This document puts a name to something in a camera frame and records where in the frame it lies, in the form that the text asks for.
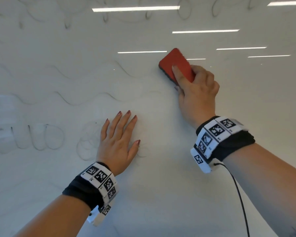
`forearm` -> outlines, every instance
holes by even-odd
[[[80,199],[60,195],[17,234],[17,237],[75,237],[91,209]]]
[[[258,144],[232,153],[224,163],[277,235],[294,233],[296,169]]]

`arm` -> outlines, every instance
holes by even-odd
[[[183,117],[197,129],[215,116],[219,85],[200,66],[190,83],[177,67],[179,106]],[[296,237],[296,169],[258,144],[243,147],[224,159],[254,206],[278,236]]]
[[[135,141],[132,147],[128,149],[128,144],[137,122],[137,116],[134,116],[126,126],[130,115],[130,111],[124,116],[119,112],[110,127],[110,122],[107,120],[101,130],[97,162],[106,164],[114,176],[121,174],[138,152],[140,140]],[[89,193],[80,193],[80,195],[85,195],[85,199],[90,199]],[[91,208],[84,201],[72,196],[60,195],[25,225],[16,236],[75,237],[90,214],[90,211]]]

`person's left hand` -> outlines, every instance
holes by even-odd
[[[128,150],[128,144],[137,122],[137,116],[129,122],[124,130],[131,112],[124,116],[120,111],[112,121],[107,119],[101,130],[100,146],[97,152],[97,161],[105,163],[114,176],[121,174],[131,163],[138,152],[140,140],[133,143]]]

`hand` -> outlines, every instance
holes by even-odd
[[[195,129],[215,116],[215,97],[219,84],[214,81],[214,74],[201,66],[191,65],[196,74],[190,83],[177,66],[173,66],[174,76],[179,84],[175,89],[179,93],[179,106],[183,117]]]
[[[137,116],[134,116],[124,130],[130,115],[130,111],[124,116],[122,112],[119,112],[110,127],[110,121],[107,119],[101,130],[97,161],[105,163],[114,176],[121,174],[138,152],[140,140],[135,141],[128,150],[128,144],[137,122]]]

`black fabric strap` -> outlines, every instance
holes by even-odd
[[[110,170],[106,164],[102,162],[98,163]],[[90,182],[80,176],[83,172],[75,177],[68,187],[64,189],[62,194],[82,200],[90,207],[91,210],[93,210],[96,206],[99,206],[100,208],[103,207],[104,202],[101,193]]]
[[[196,135],[198,135],[201,132],[201,129],[206,124],[218,117],[220,116],[214,116],[210,118],[208,121],[201,124],[196,130]],[[217,160],[222,162],[231,153],[241,149],[242,147],[252,145],[253,143],[255,143],[253,135],[251,135],[248,131],[240,131],[236,134],[229,136],[227,139],[219,143],[219,145],[216,147],[216,149],[213,151],[212,155],[207,161],[211,162],[213,159],[216,158]]]

